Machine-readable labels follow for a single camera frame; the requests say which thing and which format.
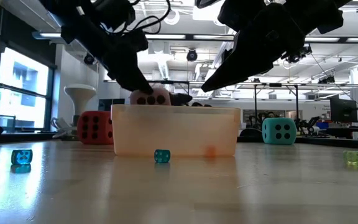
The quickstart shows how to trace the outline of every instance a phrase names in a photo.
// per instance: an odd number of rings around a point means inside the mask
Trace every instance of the ceiling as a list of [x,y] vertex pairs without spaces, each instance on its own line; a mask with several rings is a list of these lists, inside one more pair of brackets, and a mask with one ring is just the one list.
[[[161,34],[227,34],[229,32],[226,26],[220,26],[221,24],[216,24],[213,21],[218,15],[219,7],[217,7],[217,9],[209,9],[207,7],[202,11],[196,11],[193,9],[194,0],[174,0],[171,3],[173,11],[168,18],[175,20],[176,14],[179,14],[179,21],[175,25],[168,25],[166,22],[163,22],[161,25]],[[56,22],[38,1],[10,0],[3,1],[2,6],[41,32],[60,31]],[[142,0],[135,6],[137,20],[132,24],[132,27],[137,24],[139,20],[147,16],[155,15],[161,17],[163,13],[165,13],[165,8],[165,1]],[[358,36],[357,9],[358,7],[343,7],[343,27],[326,35]],[[197,17],[201,16],[210,19],[210,21],[194,20],[193,16],[196,17],[196,15]],[[150,27],[147,31],[153,32],[157,29],[158,25]],[[320,34],[315,30],[310,35]],[[164,43],[168,46],[166,53],[175,55],[167,61],[169,70],[191,72],[195,71],[198,63],[211,64],[224,48],[222,42],[165,41]],[[161,41],[153,41],[150,44],[161,44]],[[285,78],[292,77],[293,80],[295,77],[296,82],[306,80],[312,76],[322,74],[322,69],[316,64],[317,60],[324,70],[334,68],[337,82],[345,82],[349,78],[349,68],[357,65],[356,63],[349,62],[358,62],[358,44],[311,44],[311,48],[315,59],[313,57],[304,58],[299,64],[291,65],[290,69],[287,69],[289,65],[283,65],[279,62],[280,66],[276,66],[268,73],[262,75],[261,79],[275,77],[277,80],[285,80]],[[84,56],[86,53],[85,49],[76,42],[68,46],[67,49],[78,58]],[[189,49],[196,49],[199,62],[186,61],[185,57]],[[158,70],[158,63],[156,61],[148,60],[150,57],[142,58],[144,58],[144,60],[139,60],[139,67],[145,74],[151,74],[154,70]]]

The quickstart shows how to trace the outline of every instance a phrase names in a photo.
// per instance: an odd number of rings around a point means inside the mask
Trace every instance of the table surface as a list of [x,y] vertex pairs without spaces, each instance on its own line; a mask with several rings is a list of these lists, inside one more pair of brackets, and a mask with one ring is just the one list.
[[[11,167],[31,148],[29,173]],[[234,157],[114,156],[79,142],[0,145],[0,223],[358,223],[340,147],[237,145]]]

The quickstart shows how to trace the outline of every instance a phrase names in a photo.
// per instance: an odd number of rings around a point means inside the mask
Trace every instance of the plastic bin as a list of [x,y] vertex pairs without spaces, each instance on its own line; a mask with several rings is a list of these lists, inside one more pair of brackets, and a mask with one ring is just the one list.
[[114,105],[112,125],[118,156],[233,156],[240,109],[189,106]]

